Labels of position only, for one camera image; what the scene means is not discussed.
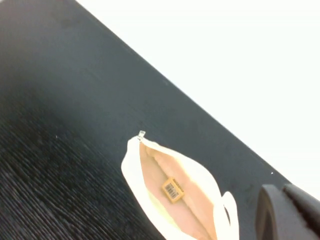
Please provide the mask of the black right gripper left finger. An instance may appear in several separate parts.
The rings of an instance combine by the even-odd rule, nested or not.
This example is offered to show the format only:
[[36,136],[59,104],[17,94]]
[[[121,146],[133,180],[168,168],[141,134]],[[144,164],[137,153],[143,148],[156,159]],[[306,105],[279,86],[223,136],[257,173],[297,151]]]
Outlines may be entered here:
[[285,193],[265,184],[258,195],[255,231],[258,240],[311,240],[313,231]]

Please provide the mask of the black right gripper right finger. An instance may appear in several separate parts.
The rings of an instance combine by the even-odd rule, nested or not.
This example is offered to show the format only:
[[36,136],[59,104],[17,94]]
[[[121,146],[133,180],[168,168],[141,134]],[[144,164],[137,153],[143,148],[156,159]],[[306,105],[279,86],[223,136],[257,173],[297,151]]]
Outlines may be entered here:
[[294,184],[286,184],[283,192],[292,201],[299,216],[303,219],[303,228],[308,231],[308,238],[311,239],[311,235],[314,235],[315,240],[319,240],[320,201]]

